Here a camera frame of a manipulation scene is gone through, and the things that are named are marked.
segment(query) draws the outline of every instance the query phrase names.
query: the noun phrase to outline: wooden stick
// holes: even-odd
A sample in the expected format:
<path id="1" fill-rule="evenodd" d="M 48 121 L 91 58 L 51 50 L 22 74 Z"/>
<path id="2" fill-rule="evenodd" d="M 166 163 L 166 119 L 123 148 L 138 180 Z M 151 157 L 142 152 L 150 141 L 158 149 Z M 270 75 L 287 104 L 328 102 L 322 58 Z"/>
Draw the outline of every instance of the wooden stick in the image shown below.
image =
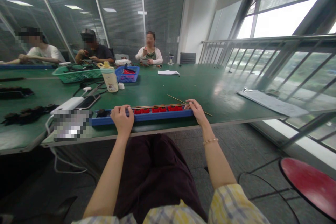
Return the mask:
<path id="1" fill-rule="evenodd" d="M 178 101 L 180 101 L 180 102 L 182 102 L 182 103 L 185 103 L 184 101 L 181 101 L 181 100 L 179 100 L 179 99 L 177 99 L 177 98 L 175 98 L 175 97 L 173 97 L 173 96 L 170 96 L 171 98 L 174 98 L 175 100 L 178 100 Z"/>
<path id="2" fill-rule="evenodd" d="M 174 98 L 174 99 L 176 99 L 176 100 L 178 100 L 178 101 L 180 101 L 180 102 L 183 102 L 183 101 L 181 101 L 181 100 L 179 100 L 179 99 L 177 99 L 177 98 L 175 98 L 175 97 L 173 97 L 173 96 L 170 96 L 171 98 Z"/>

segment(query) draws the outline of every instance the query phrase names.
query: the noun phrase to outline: black chair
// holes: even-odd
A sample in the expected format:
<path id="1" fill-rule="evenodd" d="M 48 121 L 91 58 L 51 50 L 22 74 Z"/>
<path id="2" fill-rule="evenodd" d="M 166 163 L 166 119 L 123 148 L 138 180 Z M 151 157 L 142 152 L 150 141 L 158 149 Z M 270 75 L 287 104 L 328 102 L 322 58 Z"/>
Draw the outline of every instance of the black chair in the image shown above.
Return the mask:
<path id="1" fill-rule="evenodd" d="M 195 64 L 196 63 L 196 53 L 181 52 L 181 64 Z"/>
<path id="2" fill-rule="evenodd" d="M 114 61 L 115 61 L 116 59 L 115 59 L 115 56 L 114 56 L 113 48 L 109 48 L 109 50 L 110 50 L 110 52 L 112 53 L 113 59 L 114 59 Z"/>

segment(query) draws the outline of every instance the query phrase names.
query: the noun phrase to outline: bracelet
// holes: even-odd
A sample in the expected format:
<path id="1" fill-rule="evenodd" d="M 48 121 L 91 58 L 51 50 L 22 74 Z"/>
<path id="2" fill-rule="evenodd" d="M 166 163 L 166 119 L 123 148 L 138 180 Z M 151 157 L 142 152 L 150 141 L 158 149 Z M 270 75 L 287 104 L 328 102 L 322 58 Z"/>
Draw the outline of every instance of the bracelet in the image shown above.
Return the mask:
<path id="1" fill-rule="evenodd" d="M 203 145 L 206 145 L 206 144 L 208 144 L 208 143 L 210 143 L 210 142 L 214 142 L 214 141 L 217 141 L 217 142 L 218 142 L 218 138 L 204 140 Z"/>

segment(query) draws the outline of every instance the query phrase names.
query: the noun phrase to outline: plastic bottle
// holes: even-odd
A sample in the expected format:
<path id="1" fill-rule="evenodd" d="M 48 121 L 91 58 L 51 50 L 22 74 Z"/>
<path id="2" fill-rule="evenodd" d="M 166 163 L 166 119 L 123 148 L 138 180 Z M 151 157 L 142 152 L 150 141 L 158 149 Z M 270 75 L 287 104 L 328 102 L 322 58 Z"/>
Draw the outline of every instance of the plastic bottle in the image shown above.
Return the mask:
<path id="1" fill-rule="evenodd" d="M 107 90 L 110 93 L 117 92 L 118 82 L 117 76 L 114 72 L 114 67 L 110 66 L 110 63 L 108 61 L 104 61 L 104 65 L 102 63 L 98 63 L 97 65 L 100 67 L 100 70 L 103 74 Z"/>

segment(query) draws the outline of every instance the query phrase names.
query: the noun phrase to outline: floor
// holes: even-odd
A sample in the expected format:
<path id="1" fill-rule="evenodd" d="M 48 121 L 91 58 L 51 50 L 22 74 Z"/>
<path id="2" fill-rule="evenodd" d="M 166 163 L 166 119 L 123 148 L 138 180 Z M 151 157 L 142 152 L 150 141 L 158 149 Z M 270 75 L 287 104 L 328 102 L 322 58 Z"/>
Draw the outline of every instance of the floor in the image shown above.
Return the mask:
<path id="1" fill-rule="evenodd" d="M 272 143 L 248 124 L 217 127 L 214 128 L 214 132 L 219 138 L 219 144 L 236 177 L 242 172 L 253 170 L 281 155 Z M 213 189 L 209 175 L 204 170 L 206 160 L 201 130 L 172 132 L 167 135 L 181 149 L 194 176 L 202 207 L 207 212 L 212 200 Z M 82 145 L 88 157 L 103 169 L 114 141 Z M 265 178 L 279 190 L 289 187 L 279 171 L 277 162 L 257 171 L 256 174 Z M 251 175 L 244 176 L 241 185 L 249 198 L 273 191 L 265 182 Z M 92 177 L 85 173 L 56 173 L 53 170 L 53 162 L 50 162 L 29 184 L 17 201 L 12 206 L 7 206 L 9 210 L 2 209 L 1 212 L 11 212 L 18 219 L 45 212 L 52 213 L 66 198 L 75 195 L 78 198 L 65 219 L 65 223 L 71 223 L 73 220 L 81 219 L 94 189 L 95 183 Z M 284 192 L 283 196 L 290 198 L 298 195 L 290 191 Z M 278 195 L 257 199 L 253 203 L 272 224 L 295 223 L 289 207 Z M 292 199 L 289 203 L 301 223 L 332 223 L 301 198 Z"/>

